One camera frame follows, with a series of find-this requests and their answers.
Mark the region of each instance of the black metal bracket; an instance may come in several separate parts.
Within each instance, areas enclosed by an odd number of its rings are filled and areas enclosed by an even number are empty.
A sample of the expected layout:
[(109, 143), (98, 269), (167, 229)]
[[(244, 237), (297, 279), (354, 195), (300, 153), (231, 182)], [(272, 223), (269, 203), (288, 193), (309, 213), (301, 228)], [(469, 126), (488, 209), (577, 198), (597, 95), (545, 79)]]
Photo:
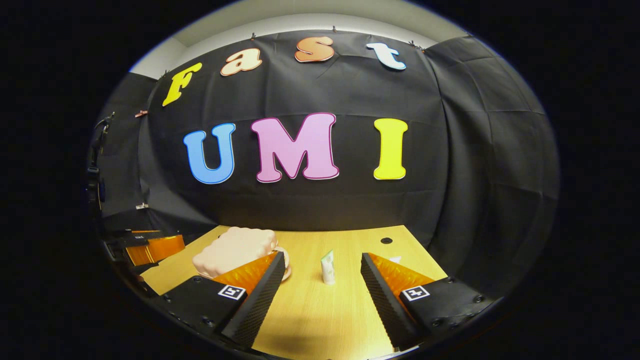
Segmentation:
[(207, 338), (249, 350), (284, 274), (279, 252), (247, 295), (244, 288), (194, 276), (151, 301), (176, 321)]
[(134, 233), (131, 230), (114, 231), (111, 233), (111, 237), (122, 247), (144, 246), (149, 244), (149, 240), (167, 238), (169, 236), (176, 235), (180, 235), (180, 233), (167, 233), (165, 231)]
[(108, 239), (102, 241), (104, 251), (107, 254), (109, 260), (116, 266), (122, 267), (123, 272), (130, 274), (141, 275), (148, 269), (158, 266), (158, 263), (149, 263), (144, 265), (133, 265), (133, 262), (127, 254), (126, 247), (122, 246), (122, 243), (118, 239)]
[(451, 276), (404, 290), (400, 299), (432, 335), (457, 329), (493, 303), (493, 299)]
[(378, 316), (394, 348), (406, 350), (415, 346), (424, 332), (402, 308), (380, 271), (367, 253), (362, 254), (360, 273)]

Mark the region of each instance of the pink letter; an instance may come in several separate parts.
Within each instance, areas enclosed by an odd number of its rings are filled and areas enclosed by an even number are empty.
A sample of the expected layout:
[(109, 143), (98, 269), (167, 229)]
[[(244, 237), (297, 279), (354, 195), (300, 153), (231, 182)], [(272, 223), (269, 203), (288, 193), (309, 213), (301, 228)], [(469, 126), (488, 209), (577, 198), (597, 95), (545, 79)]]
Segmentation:
[(289, 178), (295, 179), (305, 154), (307, 167), (302, 171), (304, 177), (322, 180), (338, 176), (339, 170), (333, 165), (331, 152), (331, 126), (334, 123), (334, 114), (309, 114), (294, 141), (278, 119), (271, 117), (255, 121), (251, 130), (258, 134), (260, 147), (258, 181), (275, 183), (282, 178), (282, 173), (276, 170), (276, 157)]

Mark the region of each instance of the table surface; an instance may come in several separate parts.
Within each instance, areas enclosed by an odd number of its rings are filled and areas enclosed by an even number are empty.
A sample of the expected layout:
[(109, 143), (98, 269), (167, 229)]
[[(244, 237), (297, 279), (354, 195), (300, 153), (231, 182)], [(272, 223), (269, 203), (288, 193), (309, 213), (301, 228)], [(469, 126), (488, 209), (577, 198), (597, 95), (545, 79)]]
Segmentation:
[[(193, 256), (229, 227), (218, 226), (142, 277), (162, 295), (194, 275)], [(279, 287), (253, 344), (289, 359), (355, 360), (393, 353), (393, 347), (360, 275), (363, 252), (401, 256), (406, 266), (434, 280), (447, 274), (405, 226), (353, 231), (276, 231), (289, 253), (291, 276)], [(382, 238), (391, 238), (384, 244)], [(333, 249), (335, 284), (322, 281), (320, 259)]]

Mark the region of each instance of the black backdrop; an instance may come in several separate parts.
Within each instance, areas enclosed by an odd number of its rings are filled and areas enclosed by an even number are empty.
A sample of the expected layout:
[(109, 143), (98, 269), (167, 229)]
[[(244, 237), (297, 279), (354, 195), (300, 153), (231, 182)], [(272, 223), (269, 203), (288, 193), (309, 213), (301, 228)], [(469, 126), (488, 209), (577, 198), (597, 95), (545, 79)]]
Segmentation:
[[(224, 358), (163, 322), (123, 286), (97, 245), (84, 192), (86, 149), (105, 99), (133, 63), (213, 10), (211, 2), (37, 5), (13, 4), (9, 14), (15, 16), (7, 24), (9, 48), (20, 49), (8, 57), (17, 100), (8, 109), (16, 120), (6, 130), (16, 149), (8, 160), (10, 173), (17, 174), (9, 177), (8, 189), (11, 200), (19, 196), (10, 220), (23, 231), (7, 239), (15, 249), (8, 256), (15, 272), (6, 278), (14, 290), (5, 299), (9, 354)], [(632, 17), (621, 18), (626, 9), (609, 3), (430, 5), (483, 37), (530, 81), (556, 130), (565, 184), (551, 239), (534, 271), (499, 309), (500, 321), (437, 358), (628, 357), (635, 339), (621, 325), (632, 309), (625, 305), (634, 273), (620, 270), (636, 240), (627, 230), (635, 223), (628, 195), (637, 183), (627, 167), (637, 157), (629, 131), (636, 101), (620, 89), (632, 88), (625, 69), (635, 58), (624, 54), (630, 43), (621, 44), (632, 33)], [(628, 28), (618, 33), (615, 24), (623, 20)], [(611, 71), (614, 65), (621, 70)], [(16, 173), (25, 154), (32, 163)], [(49, 276), (42, 276), (43, 269)]]
[[(322, 63), (298, 63), (297, 42), (314, 36), (331, 37), (335, 55)], [(385, 68), (366, 48), (372, 42), (398, 50), (406, 70)], [(260, 66), (220, 75), (231, 54), (251, 47), (260, 49)], [(173, 75), (196, 63), (202, 68), (181, 97), (162, 106)], [(131, 109), (122, 108), (123, 98), (130, 99)], [(142, 108), (148, 115), (135, 118)], [(548, 118), (526, 82), (474, 37), (454, 38), (423, 53), (361, 33), (265, 35), (203, 54), (157, 84), (129, 74), (101, 115), (112, 111), (118, 114), (98, 163), (110, 229), (189, 233), (222, 224), (327, 231), (404, 224), (448, 274), (499, 297), (530, 267), (552, 225), (559, 164)], [(277, 117), (295, 136), (305, 116), (315, 112), (337, 117), (332, 149), (340, 175), (258, 182), (251, 123)], [(408, 124), (403, 179), (372, 175), (380, 156), (373, 122), (380, 118)], [(216, 168), (218, 143), (209, 133), (227, 122), (236, 125), (234, 173), (223, 183), (203, 184), (191, 174), (182, 139), (205, 131), (207, 166)], [(305, 165), (303, 160), (300, 169)], [(135, 210), (143, 202), (149, 207)]]

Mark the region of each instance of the yellow letter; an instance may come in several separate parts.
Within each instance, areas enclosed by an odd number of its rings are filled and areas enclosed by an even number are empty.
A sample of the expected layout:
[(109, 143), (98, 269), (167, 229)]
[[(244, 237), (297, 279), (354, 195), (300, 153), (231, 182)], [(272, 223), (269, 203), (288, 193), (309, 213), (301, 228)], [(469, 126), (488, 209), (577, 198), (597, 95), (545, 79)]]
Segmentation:
[(236, 72), (249, 71), (257, 68), (262, 63), (262, 60), (258, 59), (260, 57), (260, 49), (247, 49), (238, 51), (237, 53), (229, 56), (227, 58), (227, 63), (222, 70), (220, 70), (220, 75), (229, 76), (233, 75)]
[(373, 177), (402, 179), (406, 174), (402, 167), (402, 137), (408, 126), (398, 119), (378, 119), (373, 126), (380, 132), (380, 165), (373, 171)]
[(173, 82), (171, 83), (171, 87), (169, 88), (169, 94), (166, 94), (166, 99), (163, 101), (162, 106), (167, 106), (173, 101), (176, 101), (180, 98), (180, 88), (186, 88), (189, 85), (189, 81), (191, 81), (191, 75), (193, 72), (196, 72), (202, 68), (202, 63), (197, 63), (196, 65), (189, 67), (183, 71), (180, 71), (176, 75), (172, 77)]

